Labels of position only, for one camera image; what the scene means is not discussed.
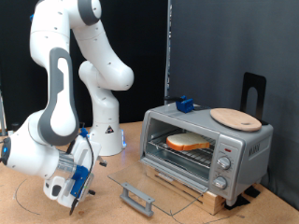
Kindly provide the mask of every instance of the black curtain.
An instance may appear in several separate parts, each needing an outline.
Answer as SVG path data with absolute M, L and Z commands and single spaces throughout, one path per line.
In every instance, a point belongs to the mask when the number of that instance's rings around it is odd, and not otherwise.
M 239 109 L 244 74 L 266 77 L 274 134 L 263 184 L 298 209 L 299 1 L 172 1 L 170 94 Z
M 35 1 L 0 1 L 0 74 L 7 128 L 22 124 L 47 101 L 47 73 L 30 57 L 29 37 Z M 145 112 L 164 103 L 167 0 L 102 0 L 102 22 L 111 47 L 135 73 L 129 91 L 114 91 L 120 122 L 143 120 Z M 80 121 L 93 123 L 92 101 L 78 77 L 82 57 L 71 32 L 75 104 Z

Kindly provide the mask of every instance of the toast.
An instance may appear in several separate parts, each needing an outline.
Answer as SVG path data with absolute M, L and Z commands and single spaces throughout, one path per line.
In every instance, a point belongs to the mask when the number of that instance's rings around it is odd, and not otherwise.
M 209 142 L 197 133 L 179 133 L 166 139 L 168 146 L 176 151 L 188 151 L 209 147 Z

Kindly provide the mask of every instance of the table surface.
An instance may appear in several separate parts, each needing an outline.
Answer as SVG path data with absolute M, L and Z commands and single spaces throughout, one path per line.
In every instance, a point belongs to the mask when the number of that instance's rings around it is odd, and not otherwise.
M 47 198 L 43 179 L 17 173 L 1 163 L 0 223 L 299 223 L 299 212 L 261 185 L 256 186 L 261 192 L 256 199 L 245 196 L 250 204 L 231 211 L 224 208 L 215 216 L 194 204 L 172 217 L 156 207 L 153 217 L 138 213 L 121 200 L 121 186 L 107 176 L 139 161 L 141 126 L 142 122 L 121 124 L 128 147 L 116 156 L 105 157 L 107 168 L 95 165 L 91 189 L 96 194 L 79 203 L 72 216 L 69 208 Z

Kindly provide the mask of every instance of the wooden board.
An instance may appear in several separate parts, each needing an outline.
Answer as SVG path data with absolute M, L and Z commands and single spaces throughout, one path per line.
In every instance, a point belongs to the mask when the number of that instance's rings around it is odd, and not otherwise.
M 210 112 L 213 119 L 233 129 L 245 132 L 254 132 L 262 128 L 262 123 L 254 117 L 243 112 L 227 109 L 216 108 Z
M 147 167 L 147 176 L 190 201 L 195 201 L 198 198 L 198 191 L 189 188 L 185 184 L 180 183 L 169 176 L 159 173 L 150 166 Z M 224 202 L 224 198 L 208 191 L 202 194 L 202 196 L 199 197 L 194 204 L 204 209 L 209 214 L 215 215 L 224 207 Z

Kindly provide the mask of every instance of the toaster oven handle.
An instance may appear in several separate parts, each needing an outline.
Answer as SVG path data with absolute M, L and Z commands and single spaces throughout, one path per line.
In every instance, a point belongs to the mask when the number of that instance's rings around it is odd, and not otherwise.
M 130 204 L 133 208 L 138 210 L 139 212 L 143 213 L 148 217 L 152 217 L 153 211 L 151 211 L 151 204 L 155 201 L 150 196 L 146 195 L 145 193 L 141 192 L 140 190 L 134 188 L 133 186 L 129 185 L 128 183 L 121 184 L 123 187 L 123 192 L 121 194 L 121 198 L 128 204 Z M 129 196 L 129 191 L 132 192 L 137 197 L 146 201 L 146 206 L 142 206 L 140 203 L 137 203 Z

